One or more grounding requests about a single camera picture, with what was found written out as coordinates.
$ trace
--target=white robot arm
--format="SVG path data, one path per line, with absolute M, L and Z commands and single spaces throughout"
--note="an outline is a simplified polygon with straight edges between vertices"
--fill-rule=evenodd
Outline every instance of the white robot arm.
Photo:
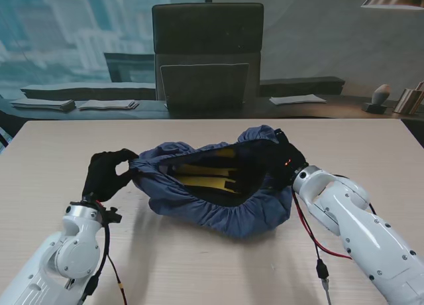
M 121 217 L 116 210 L 115 222 Z M 0 297 L 0 305 L 80 305 L 85 287 L 100 258 L 95 235 L 102 228 L 99 209 L 85 202 L 71 203 L 63 217 L 64 230 L 38 248 Z
M 368 213 L 368 194 L 347 178 L 308 166 L 293 190 L 309 212 L 340 236 L 343 247 L 391 305 L 424 304 L 424 264 L 382 218 Z

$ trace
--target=dark desk surface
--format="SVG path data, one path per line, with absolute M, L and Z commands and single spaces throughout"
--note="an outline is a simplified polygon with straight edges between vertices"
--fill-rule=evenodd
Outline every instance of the dark desk surface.
M 6 99 L 0 99 L 0 111 L 8 115 L 25 119 L 236 119 L 236 118 L 289 118 L 289 117 L 318 117 L 318 118 L 398 118 L 424 121 L 424 113 L 415 115 L 399 115 L 392 113 L 389 107 L 385 114 L 376 115 L 361 110 L 369 97 L 318 95 L 327 100 L 327 103 L 303 103 L 276 106 L 269 101 L 269 97 L 259 97 L 252 103 L 246 103 L 239 110 L 202 111 L 201 113 L 185 112 L 170 113 L 163 101 L 139 101 L 140 105 L 133 110 L 95 110 L 71 112 L 44 109 L 14 108 Z M 387 101 L 385 105 L 394 106 L 395 101 Z

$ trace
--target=black office chair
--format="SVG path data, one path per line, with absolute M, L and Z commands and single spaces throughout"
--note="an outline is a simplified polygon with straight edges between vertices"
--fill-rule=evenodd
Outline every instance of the black office chair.
M 155 5 L 152 17 L 158 100 L 165 100 L 161 66 L 196 64 L 249 64 L 244 100 L 256 97 L 264 26 L 262 4 Z
M 104 53 L 112 82 L 154 83 L 153 54 Z

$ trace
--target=cable connector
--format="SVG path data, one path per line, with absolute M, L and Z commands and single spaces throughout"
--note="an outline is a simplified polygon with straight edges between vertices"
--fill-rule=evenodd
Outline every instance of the cable connector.
M 322 278 L 321 279 L 321 282 L 323 283 L 324 291 L 325 292 L 328 292 L 329 291 L 329 288 L 330 288 L 330 286 L 329 286 L 330 280 L 327 279 L 327 278 Z
M 329 277 L 329 270 L 322 259 L 317 259 L 317 274 L 321 280 L 326 280 Z
M 90 279 L 88 280 L 88 283 L 87 283 L 87 285 L 85 286 L 85 289 L 84 289 L 83 295 L 85 296 L 85 298 L 87 296 L 93 295 L 98 284 L 99 284 L 99 276 L 93 275 L 92 277 L 90 277 Z

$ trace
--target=black glove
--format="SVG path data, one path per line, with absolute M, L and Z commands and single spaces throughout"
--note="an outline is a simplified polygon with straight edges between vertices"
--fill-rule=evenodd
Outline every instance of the black glove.
M 138 155 L 128 149 L 94 154 L 88 167 L 87 178 L 82 191 L 83 199 L 89 202 L 94 200 L 104 202 L 112 198 L 137 174 L 136 170 L 128 170 L 118 176 L 115 170 L 116 166 L 124 161 L 136 158 L 138 158 Z

